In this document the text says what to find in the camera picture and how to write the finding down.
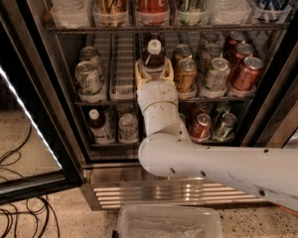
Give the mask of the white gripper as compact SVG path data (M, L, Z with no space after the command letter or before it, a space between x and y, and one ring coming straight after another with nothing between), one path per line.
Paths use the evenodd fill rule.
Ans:
M178 104L177 89L171 84L174 82L174 70L168 58L165 58L165 66L160 73L160 78L165 81L150 81L151 76L143 69L142 61L139 59L135 63L137 102L141 108L163 102Z

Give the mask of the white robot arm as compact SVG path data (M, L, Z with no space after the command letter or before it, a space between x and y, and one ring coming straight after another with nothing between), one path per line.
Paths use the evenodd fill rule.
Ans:
M146 131L138 159L148 173L204 178L298 212L298 149L195 144L179 115L173 76L153 80L139 68L135 75Z

